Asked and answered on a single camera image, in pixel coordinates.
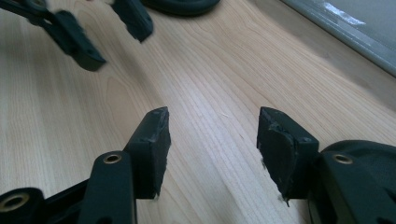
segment wooden table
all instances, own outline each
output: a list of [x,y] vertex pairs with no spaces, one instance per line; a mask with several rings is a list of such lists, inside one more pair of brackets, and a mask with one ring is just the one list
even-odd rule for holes
[[259,108],[280,109],[320,149],[345,139],[396,145],[396,79],[277,0],[222,0],[199,18],[150,10],[142,45],[100,1],[49,1],[73,12],[108,63],[87,72],[39,27],[0,11],[0,193],[49,197],[121,150],[167,105],[173,145],[162,194],[140,223],[306,223],[279,200],[256,149]]

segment black clamp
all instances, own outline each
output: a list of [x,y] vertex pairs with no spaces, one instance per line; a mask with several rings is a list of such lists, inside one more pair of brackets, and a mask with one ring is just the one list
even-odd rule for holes
[[312,223],[396,223],[396,147],[319,141],[287,114],[262,107],[257,148],[283,198],[307,199]]
[[[151,18],[139,0],[116,0],[112,7],[134,38],[143,41],[151,35]],[[0,0],[0,8],[41,26],[80,67],[97,71],[106,63],[72,13],[61,10],[53,14],[47,10],[45,0]]]
[[0,195],[0,223],[135,224],[135,200],[160,194],[170,146],[169,112],[152,110],[123,151],[95,160],[88,180],[48,199],[34,188]]

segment black rubber tip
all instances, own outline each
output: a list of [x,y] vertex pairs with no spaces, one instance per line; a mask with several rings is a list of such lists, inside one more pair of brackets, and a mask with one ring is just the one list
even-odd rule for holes
[[116,0],[111,7],[135,39],[143,42],[152,34],[154,25],[140,0]]
[[160,194],[170,146],[167,107],[148,112],[124,149],[132,159],[136,199],[153,199]]
[[262,107],[257,148],[284,199],[304,199],[307,169],[318,155],[318,140],[285,113]]

